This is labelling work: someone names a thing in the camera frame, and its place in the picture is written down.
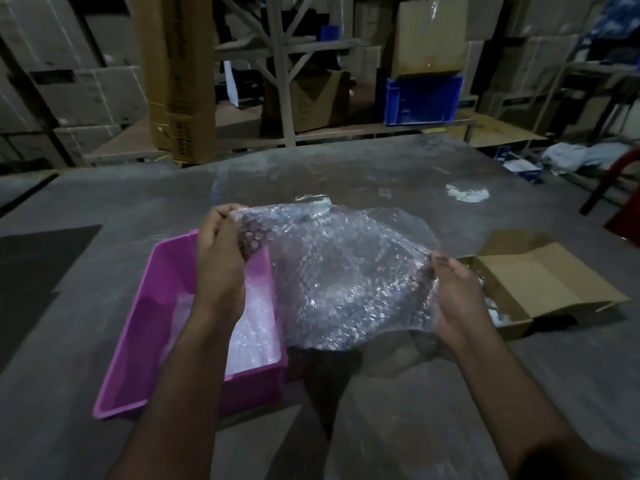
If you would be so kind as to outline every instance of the pink tray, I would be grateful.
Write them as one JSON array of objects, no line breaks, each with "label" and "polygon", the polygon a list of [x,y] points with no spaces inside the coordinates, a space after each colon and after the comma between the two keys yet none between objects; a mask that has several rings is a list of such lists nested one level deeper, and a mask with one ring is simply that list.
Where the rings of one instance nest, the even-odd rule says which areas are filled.
[{"label": "pink tray", "polygon": [[[178,295],[195,292],[195,253],[198,232],[156,244],[131,313],[102,382],[93,416],[105,419],[142,408],[156,384],[160,354],[171,329]],[[249,259],[244,279],[267,286],[275,304],[275,291],[267,248]],[[287,352],[280,341],[279,362],[225,377],[220,415],[277,400],[282,394]]]}]

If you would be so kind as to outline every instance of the box lid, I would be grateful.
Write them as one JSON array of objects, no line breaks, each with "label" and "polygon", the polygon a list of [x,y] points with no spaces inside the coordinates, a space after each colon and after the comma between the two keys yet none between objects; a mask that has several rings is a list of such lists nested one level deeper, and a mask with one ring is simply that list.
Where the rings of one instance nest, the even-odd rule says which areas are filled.
[{"label": "box lid", "polygon": [[628,301],[547,233],[495,231],[474,261],[487,295],[515,321]]}]

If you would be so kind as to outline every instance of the person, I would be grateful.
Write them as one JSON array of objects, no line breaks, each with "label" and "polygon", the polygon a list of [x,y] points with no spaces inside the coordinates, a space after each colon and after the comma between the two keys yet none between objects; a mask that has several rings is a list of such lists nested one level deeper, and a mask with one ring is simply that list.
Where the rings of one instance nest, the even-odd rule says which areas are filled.
[{"label": "person", "polygon": [[[197,240],[191,315],[155,391],[106,478],[208,479],[231,332],[244,311],[244,259],[229,212],[213,208]],[[493,326],[476,275],[434,252],[442,316],[453,352],[510,478],[619,478],[580,438]]]}]

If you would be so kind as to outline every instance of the blue object on shelf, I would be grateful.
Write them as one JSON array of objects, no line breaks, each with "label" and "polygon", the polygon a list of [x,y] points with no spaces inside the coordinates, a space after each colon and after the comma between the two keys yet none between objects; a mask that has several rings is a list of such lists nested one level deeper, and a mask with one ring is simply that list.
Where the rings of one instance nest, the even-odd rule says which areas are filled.
[{"label": "blue object on shelf", "polygon": [[340,40],[339,25],[323,25],[322,27],[320,27],[320,34],[318,35],[318,41],[328,42],[329,40]]},{"label": "blue object on shelf", "polygon": [[462,79],[457,75],[422,75],[393,80],[379,69],[376,106],[388,126],[451,121]]}]

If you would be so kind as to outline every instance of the table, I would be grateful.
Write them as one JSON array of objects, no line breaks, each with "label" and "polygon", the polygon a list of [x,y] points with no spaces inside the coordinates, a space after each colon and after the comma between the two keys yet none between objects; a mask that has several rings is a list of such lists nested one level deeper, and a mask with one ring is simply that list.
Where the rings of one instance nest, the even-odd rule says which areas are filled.
[{"label": "table", "polygon": [[[490,197],[457,201],[449,183],[487,188]],[[153,245],[196,228],[211,199],[260,205],[306,194],[400,207],[425,219],[454,255],[478,250],[494,228],[553,233],[632,301],[603,312],[602,323],[511,346],[588,443],[640,458],[640,251],[601,227],[615,207],[602,203],[582,217],[581,189],[556,178],[530,185],[460,140],[420,134],[188,169],[77,169],[0,219],[0,348],[11,345],[9,324],[24,337],[0,363],[0,478],[102,478],[131,424],[98,422],[91,410]],[[293,380],[282,404],[222,421],[212,477],[505,478],[457,366],[422,350],[400,333],[356,357],[320,359],[312,384],[341,397],[331,442],[325,398]]]}]

